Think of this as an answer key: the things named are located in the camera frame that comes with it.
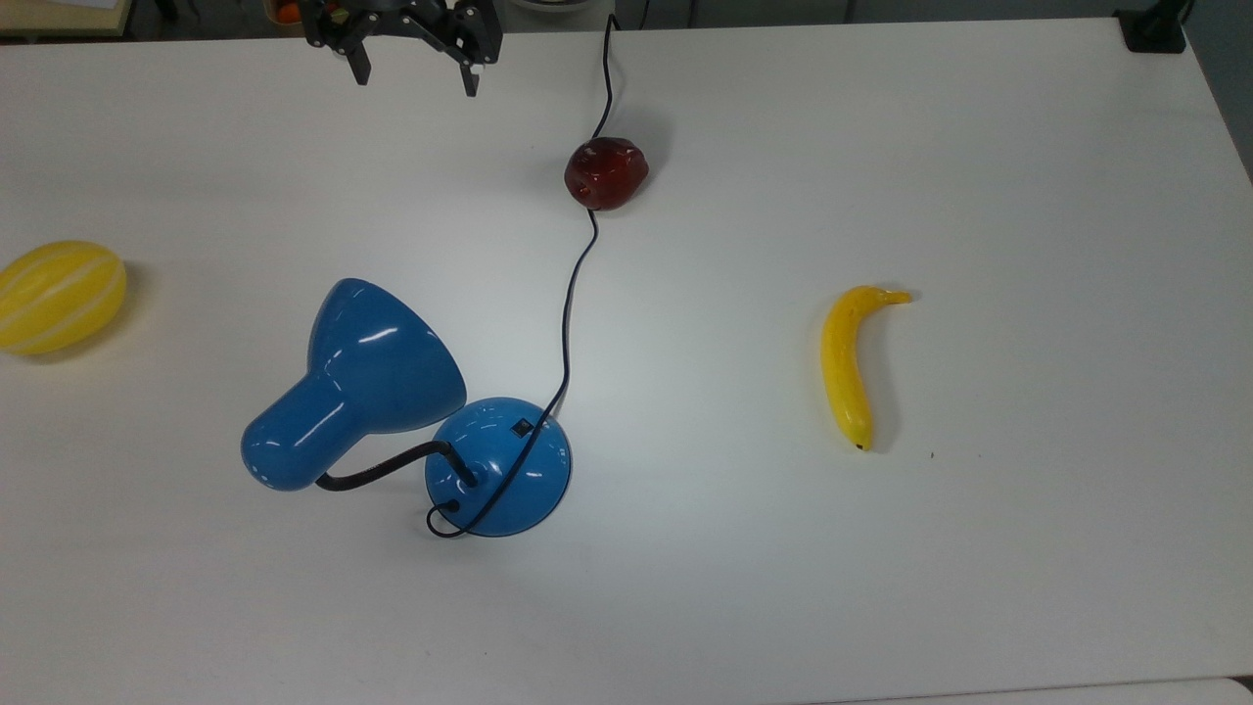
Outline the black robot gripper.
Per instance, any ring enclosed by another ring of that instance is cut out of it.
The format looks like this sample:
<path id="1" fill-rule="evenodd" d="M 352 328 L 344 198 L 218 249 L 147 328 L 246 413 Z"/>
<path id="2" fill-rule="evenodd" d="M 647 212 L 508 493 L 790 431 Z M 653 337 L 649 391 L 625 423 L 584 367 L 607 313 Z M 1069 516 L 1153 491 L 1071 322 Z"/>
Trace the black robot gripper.
<path id="1" fill-rule="evenodd" d="M 372 71 L 366 39 L 410 38 L 454 58 L 465 95 L 475 98 L 504 40 L 492 1 L 301 1 L 299 18 L 304 40 L 348 60 L 361 86 Z"/>

